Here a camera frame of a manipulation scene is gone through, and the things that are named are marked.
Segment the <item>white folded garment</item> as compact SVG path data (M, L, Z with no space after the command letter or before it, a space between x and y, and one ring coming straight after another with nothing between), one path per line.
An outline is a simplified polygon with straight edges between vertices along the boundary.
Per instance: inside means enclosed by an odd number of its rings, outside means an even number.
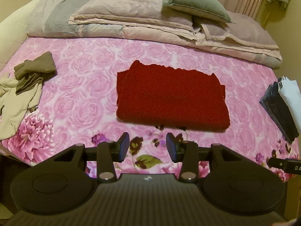
M300 134L301 125L301 96L296 80L290 80L286 76L282 76L278 82L279 94L288 106L295 123L296 129Z

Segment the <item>pink rose print bedsheet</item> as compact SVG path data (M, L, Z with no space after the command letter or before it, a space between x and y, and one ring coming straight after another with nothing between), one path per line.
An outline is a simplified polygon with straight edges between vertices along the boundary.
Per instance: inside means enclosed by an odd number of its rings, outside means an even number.
M299 158L297 141L289 144L259 103L267 87L276 80L263 65L207 53L189 47L117 38L53 39L29 38L3 69L13 73L24 60L51 52L58 74L42 88L40 103L23 119L16 135L2 142L27 164L37 164L76 144L93 147L129 133L131 143L121 173L179 174L165 145L167 133L200 146L223 144L266 166L270 157ZM185 70L215 74L226 87L230 126L223 133L200 132L162 125L121 122L116 117L117 73L139 60Z

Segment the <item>dark folded jeans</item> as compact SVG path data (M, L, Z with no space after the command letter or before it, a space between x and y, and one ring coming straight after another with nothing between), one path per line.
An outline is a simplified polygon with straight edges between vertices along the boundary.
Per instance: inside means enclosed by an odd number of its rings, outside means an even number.
M268 86L259 103L280 129L284 139L289 144L293 143L299 133L288 106L279 94L278 82Z

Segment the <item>white padded headboard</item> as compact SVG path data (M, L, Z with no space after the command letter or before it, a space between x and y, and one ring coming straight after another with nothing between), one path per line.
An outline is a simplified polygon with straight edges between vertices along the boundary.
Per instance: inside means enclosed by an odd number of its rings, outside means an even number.
M1 22L1 70L27 39L29 17L40 0L32 0Z

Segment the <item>beige folded quilt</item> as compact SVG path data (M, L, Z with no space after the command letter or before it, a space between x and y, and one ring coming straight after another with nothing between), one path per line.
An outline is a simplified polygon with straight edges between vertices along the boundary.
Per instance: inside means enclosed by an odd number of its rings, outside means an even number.
M30 16L32 37L115 37L193 47L280 68L280 49L207 40L194 16L164 8L162 0L41 0Z

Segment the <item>green cushion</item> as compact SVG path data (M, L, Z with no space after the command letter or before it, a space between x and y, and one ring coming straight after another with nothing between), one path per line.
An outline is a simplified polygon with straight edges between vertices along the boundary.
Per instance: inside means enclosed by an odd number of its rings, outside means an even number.
M162 6L218 22L232 22L218 0L163 0Z

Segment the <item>olive green garment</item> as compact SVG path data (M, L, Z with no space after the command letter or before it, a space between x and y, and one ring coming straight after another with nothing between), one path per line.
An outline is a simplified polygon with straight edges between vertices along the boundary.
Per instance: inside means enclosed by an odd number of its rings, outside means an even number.
M34 60L25 60L14 67L18 80L16 95L32 90L36 84L50 80L57 75L57 68L51 52L45 52Z

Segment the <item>cream beige garment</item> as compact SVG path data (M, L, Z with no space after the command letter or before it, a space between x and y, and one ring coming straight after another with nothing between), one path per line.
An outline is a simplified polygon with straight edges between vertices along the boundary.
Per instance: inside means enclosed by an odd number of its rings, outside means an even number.
M33 89L16 94L18 80L8 73L1 75L1 140L14 136L27 111L38 106L42 94L42 84Z

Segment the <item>red knitted patterned sweater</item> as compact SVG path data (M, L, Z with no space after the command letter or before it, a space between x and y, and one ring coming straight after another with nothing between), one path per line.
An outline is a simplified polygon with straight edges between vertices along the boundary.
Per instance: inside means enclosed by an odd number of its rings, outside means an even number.
M215 74L136 60L118 72L116 90L123 121L209 131L230 126L226 88Z

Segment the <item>mauve pillow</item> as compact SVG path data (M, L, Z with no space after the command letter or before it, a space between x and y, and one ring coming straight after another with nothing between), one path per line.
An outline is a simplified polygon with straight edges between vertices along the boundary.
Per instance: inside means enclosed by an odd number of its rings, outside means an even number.
M194 17L193 22L202 28L207 40L233 41L247 47L277 50L279 47L259 23L240 13L228 12L231 22L219 22Z

